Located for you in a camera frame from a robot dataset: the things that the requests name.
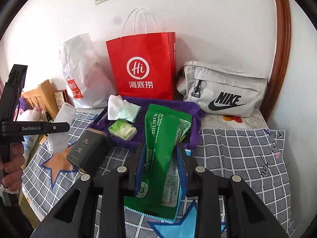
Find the zipper pull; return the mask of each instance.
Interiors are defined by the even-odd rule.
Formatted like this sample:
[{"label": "zipper pull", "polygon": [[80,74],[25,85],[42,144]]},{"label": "zipper pull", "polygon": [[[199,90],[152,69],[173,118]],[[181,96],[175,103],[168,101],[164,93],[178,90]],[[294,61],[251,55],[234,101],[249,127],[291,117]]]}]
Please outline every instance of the zipper pull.
[{"label": "zipper pull", "polygon": [[191,93],[191,96],[200,98],[200,84],[202,80],[198,80],[197,86],[194,88],[193,92]]}]

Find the haidilao logo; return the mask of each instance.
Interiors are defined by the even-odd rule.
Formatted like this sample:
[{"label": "haidilao logo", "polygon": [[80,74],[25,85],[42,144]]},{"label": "haidilao logo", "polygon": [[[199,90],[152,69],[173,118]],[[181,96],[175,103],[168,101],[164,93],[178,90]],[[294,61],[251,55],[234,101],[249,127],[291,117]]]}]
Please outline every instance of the haidilao logo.
[{"label": "haidilao logo", "polygon": [[142,80],[149,75],[150,66],[143,58],[133,57],[126,64],[126,70],[132,78]]}]

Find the gray nike waist bag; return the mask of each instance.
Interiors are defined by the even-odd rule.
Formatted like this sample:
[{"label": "gray nike waist bag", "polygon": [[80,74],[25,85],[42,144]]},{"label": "gray nike waist bag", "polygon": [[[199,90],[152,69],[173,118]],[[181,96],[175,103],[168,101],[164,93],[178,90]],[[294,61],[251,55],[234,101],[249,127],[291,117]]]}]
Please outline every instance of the gray nike waist bag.
[{"label": "gray nike waist bag", "polygon": [[183,66],[177,90],[184,101],[195,102],[207,113],[249,117],[266,86],[267,79],[259,74],[189,61]]}]

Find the finger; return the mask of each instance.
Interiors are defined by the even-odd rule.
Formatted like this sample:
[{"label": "finger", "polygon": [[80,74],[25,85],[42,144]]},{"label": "finger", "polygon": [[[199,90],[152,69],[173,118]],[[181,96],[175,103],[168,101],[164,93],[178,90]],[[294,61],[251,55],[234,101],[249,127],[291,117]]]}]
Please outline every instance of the finger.
[{"label": "finger", "polygon": [[24,146],[22,143],[15,143],[12,147],[12,154],[14,156],[22,156],[24,154]]},{"label": "finger", "polygon": [[17,191],[18,189],[20,189],[21,185],[22,185],[22,178],[20,178],[18,181],[12,184],[9,187],[9,191]]},{"label": "finger", "polygon": [[12,184],[20,180],[23,174],[23,170],[20,168],[14,173],[10,173],[2,179],[2,183],[5,187],[10,187]]},{"label": "finger", "polygon": [[12,159],[10,162],[4,164],[4,171],[7,173],[12,173],[17,171],[25,162],[24,156],[17,156]]}]

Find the wooden bed frame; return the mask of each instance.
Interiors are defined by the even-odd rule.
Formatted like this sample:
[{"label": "wooden bed frame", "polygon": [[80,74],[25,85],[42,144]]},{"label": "wooden bed frame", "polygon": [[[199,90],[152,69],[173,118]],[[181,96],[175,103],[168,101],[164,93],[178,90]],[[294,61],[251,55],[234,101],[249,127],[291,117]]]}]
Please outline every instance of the wooden bed frame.
[{"label": "wooden bed frame", "polygon": [[291,11],[288,0],[275,0],[276,4],[276,51],[272,73],[260,111],[267,122],[280,94],[291,49]]},{"label": "wooden bed frame", "polygon": [[58,108],[54,96],[55,90],[49,80],[43,81],[37,88],[21,93],[30,108],[40,106],[55,119]]}]

